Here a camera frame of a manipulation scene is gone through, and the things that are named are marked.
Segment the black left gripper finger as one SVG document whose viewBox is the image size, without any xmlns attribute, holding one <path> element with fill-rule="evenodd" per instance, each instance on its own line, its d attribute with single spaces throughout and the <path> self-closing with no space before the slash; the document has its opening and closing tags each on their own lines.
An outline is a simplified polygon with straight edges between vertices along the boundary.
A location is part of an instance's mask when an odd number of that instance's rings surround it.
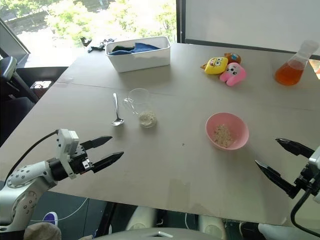
<svg viewBox="0 0 320 240">
<path fill-rule="evenodd" d="M 80 145 L 85 151 L 87 151 L 87 150 L 90 150 L 92 148 L 97 148 L 99 146 L 104 145 L 105 143 L 107 143 L 112 138 L 113 138 L 112 136 L 100 136 L 98 138 L 82 142 Z"/>
<path fill-rule="evenodd" d="M 92 165 L 91 170 L 94 173 L 97 173 L 97 172 L 99 172 L 99 171 L 111 166 L 112 164 L 114 164 L 116 161 L 118 161 L 123 156 L 123 154 L 124 154 L 123 151 L 114 152 L 111 155 L 106 156 L 102 160 L 94 163 Z"/>
</svg>

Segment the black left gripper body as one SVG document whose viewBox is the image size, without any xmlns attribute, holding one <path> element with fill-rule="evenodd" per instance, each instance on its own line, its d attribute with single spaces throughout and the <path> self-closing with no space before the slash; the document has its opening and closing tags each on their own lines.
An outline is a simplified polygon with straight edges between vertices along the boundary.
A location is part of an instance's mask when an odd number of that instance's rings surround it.
<svg viewBox="0 0 320 240">
<path fill-rule="evenodd" d="M 89 160 L 87 150 L 93 148 L 91 143 L 81 143 L 77 147 L 72 147 L 69 151 L 68 161 L 72 171 L 78 174 L 84 174 L 93 169 L 93 163 Z"/>
</svg>

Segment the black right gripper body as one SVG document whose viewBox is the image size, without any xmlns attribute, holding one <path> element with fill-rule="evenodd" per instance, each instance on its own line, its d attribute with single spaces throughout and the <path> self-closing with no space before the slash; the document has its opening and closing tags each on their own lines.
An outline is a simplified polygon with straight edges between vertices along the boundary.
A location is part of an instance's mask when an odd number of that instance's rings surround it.
<svg viewBox="0 0 320 240">
<path fill-rule="evenodd" d="M 300 192 L 300 190 L 310 190 L 310 194 L 314 198 L 320 197 L 320 170 L 314 164 L 307 163 L 301 170 L 300 175 L 294 181 L 296 190 L 294 198 Z"/>
</svg>

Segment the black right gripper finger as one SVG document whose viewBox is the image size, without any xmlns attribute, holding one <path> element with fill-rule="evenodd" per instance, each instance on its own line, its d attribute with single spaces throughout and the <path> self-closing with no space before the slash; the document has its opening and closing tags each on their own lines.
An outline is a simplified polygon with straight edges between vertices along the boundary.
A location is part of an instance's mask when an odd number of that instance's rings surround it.
<svg viewBox="0 0 320 240">
<path fill-rule="evenodd" d="M 279 188 L 281 188 L 285 193 L 291 198 L 294 199 L 298 192 L 300 191 L 300 188 L 298 188 L 296 185 L 292 185 L 289 182 L 287 182 L 285 179 L 281 177 L 281 174 L 278 173 L 276 170 L 271 168 L 270 166 L 255 160 L 255 163 L 259 167 L 259 169 L 263 172 L 263 174 L 275 185 L 277 185 Z"/>
<path fill-rule="evenodd" d="M 292 153 L 295 156 L 302 155 L 309 159 L 315 152 L 313 149 L 293 140 L 286 138 L 276 138 L 275 139 L 286 151 Z"/>
</svg>

